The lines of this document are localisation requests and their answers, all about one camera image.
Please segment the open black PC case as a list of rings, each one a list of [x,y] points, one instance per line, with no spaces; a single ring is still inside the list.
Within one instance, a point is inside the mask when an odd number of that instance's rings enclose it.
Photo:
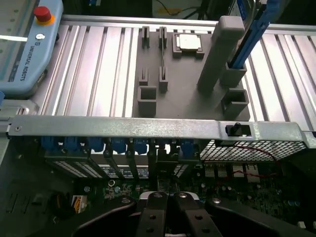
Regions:
[[[42,136],[58,138],[59,150],[45,150]],[[64,139],[70,136],[80,139],[81,152],[66,151]],[[90,149],[88,137],[105,138],[104,151]],[[126,152],[117,154],[111,138],[125,138]],[[136,138],[148,140],[146,154],[135,151]],[[183,157],[182,139],[194,141],[190,159]],[[188,176],[206,166],[254,174],[260,165],[274,168],[277,175],[292,167],[314,182],[316,191],[316,131],[302,130],[293,122],[44,116],[31,101],[4,100],[0,237],[74,237],[95,221],[141,212],[149,194],[160,192],[148,191],[137,199],[116,197],[88,210],[83,185],[89,181],[155,182],[159,177]],[[204,207],[197,194],[186,193]],[[192,237],[174,195],[168,195],[164,237]]]

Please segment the green RAM stick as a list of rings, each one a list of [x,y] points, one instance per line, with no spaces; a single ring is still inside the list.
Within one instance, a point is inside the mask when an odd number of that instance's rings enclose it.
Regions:
[[[159,81],[165,80],[166,67],[165,67],[165,49],[167,45],[166,27],[159,28],[159,47],[161,50],[161,72]]]

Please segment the red emergency stop button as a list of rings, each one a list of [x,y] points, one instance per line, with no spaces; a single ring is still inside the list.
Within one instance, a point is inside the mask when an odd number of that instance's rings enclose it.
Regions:
[[[46,6],[35,7],[33,14],[35,16],[36,23],[39,25],[47,26],[54,23],[55,18]]]

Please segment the blue card retention clip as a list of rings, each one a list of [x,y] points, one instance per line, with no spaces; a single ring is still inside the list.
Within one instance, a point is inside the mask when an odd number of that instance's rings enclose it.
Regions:
[[[42,136],[40,139],[41,146],[47,151],[58,151],[58,138],[53,136]]]
[[[88,137],[87,142],[90,149],[94,152],[99,153],[104,151],[105,138],[102,137]]]
[[[139,155],[147,153],[147,143],[148,140],[145,138],[136,138],[134,139],[134,149]]]
[[[74,136],[65,137],[64,148],[67,152],[81,152],[80,139]]]
[[[111,138],[112,149],[117,154],[123,154],[126,152],[126,139],[125,138]]]
[[[193,139],[180,140],[180,148],[185,159],[190,159],[194,155],[194,141]]]

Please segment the green motherboard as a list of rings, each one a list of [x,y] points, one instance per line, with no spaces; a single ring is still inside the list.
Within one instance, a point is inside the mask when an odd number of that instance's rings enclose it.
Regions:
[[[197,194],[201,204],[211,198],[227,199],[297,226],[316,236],[316,191],[314,182],[289,167],[282,174],[260,165],[251,174],[227,168],[221,172],[213,166],[195,170],[181,178],[159,177],[157,181],[93,180],[83,185],[87,209],[106,204],[114,198],[140,198],[145,192],[160,191],[168,195],[185,191]]]

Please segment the hard disk with blue caddy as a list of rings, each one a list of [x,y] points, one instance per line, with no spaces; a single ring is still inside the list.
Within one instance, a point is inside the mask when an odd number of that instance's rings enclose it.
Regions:
[[[283,12],[284,0],[234,0],[229,15],[242,19],[245,32],[237,43],[229,67],[241,69],[271,22]]]

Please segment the grey parts rack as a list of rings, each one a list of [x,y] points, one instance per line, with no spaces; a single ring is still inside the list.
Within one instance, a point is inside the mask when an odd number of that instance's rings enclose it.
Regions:
[[[201,48],[181,49],[180,34],[197,35]],[[241,84],[246,68],[229,67],[231,51],[243,34],[238,16],[222,16],[213,33],[166,30],[166,74],[159,81],[159,29],[143,27],[138,37],[133,117],[250,120],[248,93]]]

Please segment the silver CPU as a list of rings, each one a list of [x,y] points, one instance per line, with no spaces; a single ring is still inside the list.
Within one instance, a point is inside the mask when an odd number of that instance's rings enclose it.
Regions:
[[[197,35],[180,34],[179,47],[184,50],[197,51],[201,48],[200,38]]]

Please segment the blue teach pendant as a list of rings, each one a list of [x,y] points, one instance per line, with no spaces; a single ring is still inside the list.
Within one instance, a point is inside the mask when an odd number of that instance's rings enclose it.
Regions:
[[[39,25],[33,14],[46,6],[51,25]],[[0,0],[0,91],[5,98],[34,94],[47,73],[63,14],[62,0]]]

